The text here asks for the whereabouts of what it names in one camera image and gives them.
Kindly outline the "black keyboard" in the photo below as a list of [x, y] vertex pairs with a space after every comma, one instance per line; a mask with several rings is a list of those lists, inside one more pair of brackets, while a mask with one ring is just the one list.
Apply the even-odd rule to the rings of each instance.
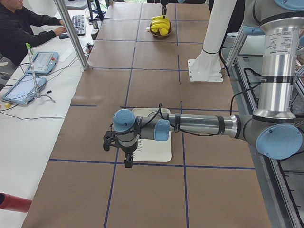
[[84, 15], [74, 15], [72, 17], [72, 23], [78, 36], [86, 34], [86, 19]]

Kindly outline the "seated person in black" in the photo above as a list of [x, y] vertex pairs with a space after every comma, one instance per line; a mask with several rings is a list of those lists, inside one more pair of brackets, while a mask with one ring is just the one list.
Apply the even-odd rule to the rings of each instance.
[[[55, 30], [35, 35], [31, 26], [57, 26]], [[23, 6], [21, 0], [0, 2], [0, 53], [18, 66], [28, 54], [26, 43], [32, 47], [42, 45], [65, 33], [64, 21], [49, 15], [38, 15]]]

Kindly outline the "white rectangular tray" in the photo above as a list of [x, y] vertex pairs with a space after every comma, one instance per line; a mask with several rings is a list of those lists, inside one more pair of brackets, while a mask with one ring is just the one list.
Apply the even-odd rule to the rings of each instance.
[[[134, 108], [132, 112], [135, 116], [152, 117], [157, 108]], [[170, 114], [167, 108], [161, 109], [162, 115]], [[149, 139], [138, 139], [137, 149], [133, 153], [134, 162], [169, 162], [171, 153], [171, 133], [167, 141], [154, 141]]]

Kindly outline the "red cylinder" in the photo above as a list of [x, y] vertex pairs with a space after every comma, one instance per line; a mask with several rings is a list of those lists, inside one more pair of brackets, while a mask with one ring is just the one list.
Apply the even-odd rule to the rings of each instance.
[[32, 200], [9, 195], [6, 193], [0, 194], [0, 208], [9, 211], [23, 212], [29, 211]]

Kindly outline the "near teach pendant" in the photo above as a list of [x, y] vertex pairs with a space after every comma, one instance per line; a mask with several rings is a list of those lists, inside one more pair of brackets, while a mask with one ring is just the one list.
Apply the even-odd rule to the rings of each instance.
[[24, 74], [2, 97], [3, 100], [26, 105], [36, 95], [33, 75]]

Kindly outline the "brown wicker basket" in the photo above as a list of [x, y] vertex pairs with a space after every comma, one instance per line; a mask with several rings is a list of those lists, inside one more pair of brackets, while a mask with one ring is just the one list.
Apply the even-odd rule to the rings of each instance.
[[149, 32], [156, 37], [165, 37], [171, 34], [172, 25], [166, 19], [154, 20], [150, 23]]

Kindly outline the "thin metal stand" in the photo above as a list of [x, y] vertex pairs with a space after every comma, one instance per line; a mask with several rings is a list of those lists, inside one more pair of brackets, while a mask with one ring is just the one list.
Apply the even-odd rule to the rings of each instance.
[[28, 56], [30, 60], [30, 68], [31, 68], [31, 74], [33, 77], [34, 82], [34, 88], [35, 88], [35, 97], [48, 97], [52, 102], [56, 102], [52, 97], [48, 95], [41, 95], [38, 90], [38, 84], [37, 84], [37, 77], [35, 73], [38, 73], [39, 75], [46, 75], [52, 71], [55, 64], [57, 63], [59, 54], [57, 52], [37, 52], [34, 55], [34, 59], [32, 59], [32, 51], [31, 51], [31, 45], [29, 43], [26, 43], [26, 47], [28, 50]]

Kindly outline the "white pedestal column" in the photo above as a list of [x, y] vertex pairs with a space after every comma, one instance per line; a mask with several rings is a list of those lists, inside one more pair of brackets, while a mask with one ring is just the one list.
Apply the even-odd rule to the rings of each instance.
[[244, 6], [244, 0], [215, 0], [204, 38], [202, 51], [188, 60], [191, 82], [223, 82], [220, 52], [233, 12]]

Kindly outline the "far teach pendant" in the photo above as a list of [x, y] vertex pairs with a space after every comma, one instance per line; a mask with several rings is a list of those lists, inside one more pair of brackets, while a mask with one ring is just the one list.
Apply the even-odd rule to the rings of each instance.
[[58, 52], [36, 52], [32, 57], [35, 74], [39, 76], [48, 75], [55, 67], [59, 54]]

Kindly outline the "black computer mouse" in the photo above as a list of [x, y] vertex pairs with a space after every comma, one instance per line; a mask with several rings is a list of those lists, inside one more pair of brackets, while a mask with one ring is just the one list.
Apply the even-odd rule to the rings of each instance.
[[66, 38], [69, 38], [69, 35], [66, 33], [59, 35], [59, 39], [66, 39]]

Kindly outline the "small yellow object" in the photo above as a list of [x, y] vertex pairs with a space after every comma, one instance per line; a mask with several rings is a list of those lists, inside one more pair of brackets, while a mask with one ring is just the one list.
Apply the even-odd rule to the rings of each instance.
[[11, 107], [11, 103], [6, 102], [6, 103], [4, 104], [4, 106], [5, 106], [6, 109], [9, 109], [9, 108]]

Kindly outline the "teach pendant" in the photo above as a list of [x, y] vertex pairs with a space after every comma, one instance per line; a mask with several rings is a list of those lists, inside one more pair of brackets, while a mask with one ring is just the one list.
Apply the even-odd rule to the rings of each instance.
[[36, 52], [32, 57], [35, 74], [39, 76], [48, 75], [55, 67], [59, 54], [58, 52]]
[[33, 75], [24, 74], [2, 97], [3, 100], [26, 105], [36, 95]]

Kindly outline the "translucent yellow banana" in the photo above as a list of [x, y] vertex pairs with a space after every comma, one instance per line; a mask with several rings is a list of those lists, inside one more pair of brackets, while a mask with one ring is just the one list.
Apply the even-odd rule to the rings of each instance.
[[165, 15], [159, 15], [159, 16], [154, 16], [154, 17], [152, 17], [151, 20], [154, 21], [154, 20], [164, 19], [164, 18], [166, 18]]

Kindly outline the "aluminium frame post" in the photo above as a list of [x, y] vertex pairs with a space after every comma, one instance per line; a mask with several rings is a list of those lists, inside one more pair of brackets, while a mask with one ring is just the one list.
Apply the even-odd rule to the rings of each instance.
[[57, 7], [57, 10], [64, 21], [65, 27], [67, 29], [67, 33], [70, 37], [71, 43], [74, 47], [75, 53], [81, 63], [81, 66], [84, 71], [86, 71], [89, 68], [89, 64], [87, 61], [87, 57], [84, 54], [83, 48], [79, 41], [79, 36], [76, 34], [75, 29], [72, 24], [71, 17], [74, 15], [85, 15], [86, 9], [78, 9], [78, 10], [68, 10], [66, 8], [65, 2], [63, 0], [54, 0], [54, 3]]

